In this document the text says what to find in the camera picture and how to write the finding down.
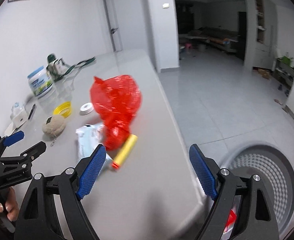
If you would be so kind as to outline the left hand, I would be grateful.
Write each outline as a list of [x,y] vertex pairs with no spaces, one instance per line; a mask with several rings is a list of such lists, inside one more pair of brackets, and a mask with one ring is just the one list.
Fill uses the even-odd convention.
[[4,207],[5,207],[5,210],[7,211],[8,220],[10,220],[11,222],[15,222],[18,218],[19,207],[16,200],[16,193],[13,187],[9,188],[5,205],[3,206],[0,203],[0,213],[3,213]]

